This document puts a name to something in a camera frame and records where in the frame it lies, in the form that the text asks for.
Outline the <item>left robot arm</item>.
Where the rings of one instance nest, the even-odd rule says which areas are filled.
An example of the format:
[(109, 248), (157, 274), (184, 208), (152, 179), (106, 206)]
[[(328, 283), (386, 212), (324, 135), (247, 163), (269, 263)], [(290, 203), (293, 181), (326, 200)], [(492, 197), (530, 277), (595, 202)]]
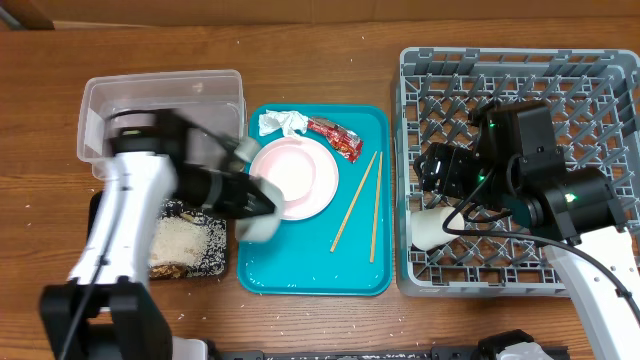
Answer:
[(39, 313), (57, 359), (216, 359), (213, 343), (172, 334), (149, 290), (157, 219), (177, 199), (236, 223), (239, 241), (266, 242), (284, 210), (281, 190), (243, 172), (259, 150), (246, 137), (217, 135), (226, 155), (218, 170), (188, 162), (196, 123), (173, 109), (152, 123), (121, 127), (86, 246), (66, 283), (44, 288)]

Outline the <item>white napkin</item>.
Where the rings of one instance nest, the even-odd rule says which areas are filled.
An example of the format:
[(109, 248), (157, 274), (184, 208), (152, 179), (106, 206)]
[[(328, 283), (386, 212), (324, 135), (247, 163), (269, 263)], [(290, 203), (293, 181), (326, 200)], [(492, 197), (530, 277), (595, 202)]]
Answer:
[(267, 110), (258, 118), (259, 135), (266, 136), (281, 130), (284, 137), (298, 138), (308, 129), (310, 118), (298, 111)]

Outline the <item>red snack wrapper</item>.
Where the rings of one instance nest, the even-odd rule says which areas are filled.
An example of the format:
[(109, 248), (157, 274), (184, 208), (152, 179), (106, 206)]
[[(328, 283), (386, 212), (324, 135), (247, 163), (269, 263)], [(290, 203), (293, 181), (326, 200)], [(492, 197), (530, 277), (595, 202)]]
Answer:
[(307, 128), (323, 135), (331, 147), (349, 162), (355, 163), (360, 157), (363, 141), (355, 132), (322, 117), (311, 117)]

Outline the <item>grey bowl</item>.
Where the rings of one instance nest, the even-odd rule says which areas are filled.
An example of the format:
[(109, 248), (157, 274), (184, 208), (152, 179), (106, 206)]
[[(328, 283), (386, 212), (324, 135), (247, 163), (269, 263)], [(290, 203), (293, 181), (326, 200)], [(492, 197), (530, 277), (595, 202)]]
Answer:
[(272, 201), (275, 209), (270, 214), (237, 220), (235, 235), (238, 242), (268, 242), (280, 225), (284, 210), (283, 193), (277, 186), (263, 178), (257, 179), (257, 185), (262, 193)]

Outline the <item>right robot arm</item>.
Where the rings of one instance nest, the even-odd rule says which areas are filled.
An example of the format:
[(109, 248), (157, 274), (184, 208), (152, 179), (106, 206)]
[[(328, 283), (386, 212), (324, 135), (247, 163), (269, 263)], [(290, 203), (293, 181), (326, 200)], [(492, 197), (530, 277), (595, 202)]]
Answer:
[(433, 143), (413, 164), (424, 191), (457, 205), (434, 223), (449, 238), (500, 237), (542, 247), (599, 359), (639, 356), (639, 269), (626, 218), (599, 169), (569, 170), (542, 101), (471, 111), (475, 145)]

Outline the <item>white cup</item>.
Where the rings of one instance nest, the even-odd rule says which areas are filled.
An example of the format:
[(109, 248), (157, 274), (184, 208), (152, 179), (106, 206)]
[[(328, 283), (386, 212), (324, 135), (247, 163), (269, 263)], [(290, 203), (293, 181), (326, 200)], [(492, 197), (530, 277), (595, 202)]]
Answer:
[(446, 218), (454, 212), (453, 207), (437, 207), (413, 212), (410, 216), (412, 245), (429, 251), (457, 238), (443, 230)]

